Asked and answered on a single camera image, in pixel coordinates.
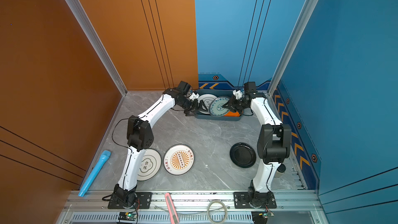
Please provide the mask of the orange plate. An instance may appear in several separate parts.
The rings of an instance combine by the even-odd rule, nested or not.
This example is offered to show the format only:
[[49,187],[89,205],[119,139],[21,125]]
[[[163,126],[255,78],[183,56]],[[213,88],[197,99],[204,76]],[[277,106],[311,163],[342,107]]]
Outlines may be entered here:
[[231,112],[229,111],[227,114],[225,114],[225,117],[240,117],[241,114],[239,112]]

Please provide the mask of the white flower plate back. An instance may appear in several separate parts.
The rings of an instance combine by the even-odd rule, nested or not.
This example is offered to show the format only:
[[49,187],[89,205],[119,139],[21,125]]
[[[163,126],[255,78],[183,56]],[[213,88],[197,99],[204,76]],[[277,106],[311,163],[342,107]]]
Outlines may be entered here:
[[205,115],[209,115],[209,107],[210,104],[215,100],[217,97],[213,94],[203,94],[198,97],[199,103],[199,112]]

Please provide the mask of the teal patterned plate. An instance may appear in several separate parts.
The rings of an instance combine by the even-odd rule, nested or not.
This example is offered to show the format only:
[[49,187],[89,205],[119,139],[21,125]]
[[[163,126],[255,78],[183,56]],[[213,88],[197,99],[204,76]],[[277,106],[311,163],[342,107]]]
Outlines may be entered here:
[[209,105],[208,111],[213,117],[223,117],[230,112],[229,109],[230,98],[227,96],[220,96],[215,98]]

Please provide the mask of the black plate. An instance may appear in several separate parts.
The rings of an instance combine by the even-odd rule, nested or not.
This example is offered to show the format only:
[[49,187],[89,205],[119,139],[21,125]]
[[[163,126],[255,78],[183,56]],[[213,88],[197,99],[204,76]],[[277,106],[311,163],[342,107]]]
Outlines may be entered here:
[[238,167],[252,167],[257,160],[255,150],[246,143],[236,143],[230,149],[230,159]]

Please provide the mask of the sunburst plate front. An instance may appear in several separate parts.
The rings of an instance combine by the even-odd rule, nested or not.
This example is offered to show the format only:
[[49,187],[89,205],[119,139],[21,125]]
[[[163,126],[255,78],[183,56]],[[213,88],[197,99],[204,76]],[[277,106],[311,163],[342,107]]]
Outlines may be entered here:
[[183,144],[177,144],[167,150],[163,159],[163,166],[166,171],[174,176],[188,173],[194,165],[193,150]]

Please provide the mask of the large white flower plate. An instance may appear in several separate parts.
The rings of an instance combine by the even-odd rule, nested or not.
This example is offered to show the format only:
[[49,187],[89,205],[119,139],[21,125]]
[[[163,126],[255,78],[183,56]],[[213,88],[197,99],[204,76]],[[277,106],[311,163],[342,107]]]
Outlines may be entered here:
[[158,151],[147,149],[138,171],[137,180],[147,181],[157,175],[162,165],[162,158]]

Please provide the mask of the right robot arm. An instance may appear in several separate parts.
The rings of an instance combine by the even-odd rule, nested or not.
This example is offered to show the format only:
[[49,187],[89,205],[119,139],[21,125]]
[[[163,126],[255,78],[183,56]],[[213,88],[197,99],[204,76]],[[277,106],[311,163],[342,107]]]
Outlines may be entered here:
[[290,156],[291,128],[283,124],[269,108],[268,100],[258,93],[232,96],[224,105],[240,114],[247,108],[257,116],[261,130],[254,149],[246,143],[236,143],[230,149],[232,162],[240,168],[249,168],[260,159],[257,174],[246,192],[235,192],[235,208],[276,208],[272,182],[277,169]]

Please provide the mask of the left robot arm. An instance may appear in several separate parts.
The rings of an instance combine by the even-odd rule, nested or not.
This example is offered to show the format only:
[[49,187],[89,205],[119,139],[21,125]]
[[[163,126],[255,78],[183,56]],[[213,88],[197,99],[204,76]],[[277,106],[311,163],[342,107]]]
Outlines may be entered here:
[[171,108],[180,106],[190,116],[206,110],[204,101],[195,92],[188,94],[190,86],[166,89],[160,98],[146,111],[127,119],[127,157],[122,175],[110,195],[109,209],[130,209],[137,207],[136,195],[138,171],[146,150],[154,142],[152,128]]

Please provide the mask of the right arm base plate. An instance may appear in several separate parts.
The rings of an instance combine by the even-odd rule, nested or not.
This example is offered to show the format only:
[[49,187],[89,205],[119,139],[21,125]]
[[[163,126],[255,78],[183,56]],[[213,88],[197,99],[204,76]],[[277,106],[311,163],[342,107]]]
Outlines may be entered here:
[[258,193],[255,192],[253,196],[249,192],[235,192],[234,206],[237,209],[244,208],[261,208],[261,209],[276,209],[277,203],[272,192]]

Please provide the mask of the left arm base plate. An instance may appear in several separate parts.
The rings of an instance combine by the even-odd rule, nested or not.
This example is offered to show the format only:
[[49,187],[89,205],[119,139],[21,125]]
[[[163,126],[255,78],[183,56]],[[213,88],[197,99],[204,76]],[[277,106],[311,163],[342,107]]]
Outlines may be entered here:
[[119,192],[112,193],[108,209],[149,209],[152,199],[151,192]]

